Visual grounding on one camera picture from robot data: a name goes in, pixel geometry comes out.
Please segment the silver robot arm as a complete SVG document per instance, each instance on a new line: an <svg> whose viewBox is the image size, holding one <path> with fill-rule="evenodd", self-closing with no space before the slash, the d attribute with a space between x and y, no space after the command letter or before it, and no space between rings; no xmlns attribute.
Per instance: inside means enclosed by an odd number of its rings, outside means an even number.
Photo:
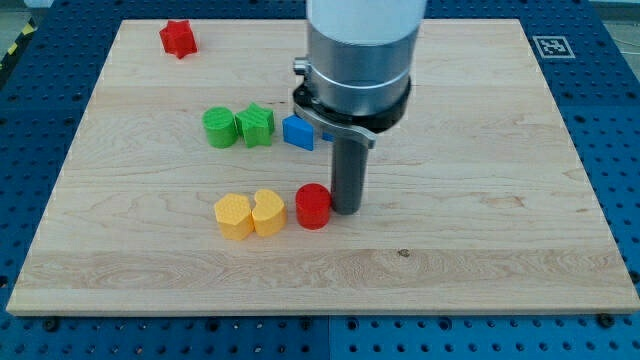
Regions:
<svg viewBox="0 0 640 360"><path fill-rule="evenodd" d="M426 0L309 0L294 112L368 149L403 116Z"/></svg>

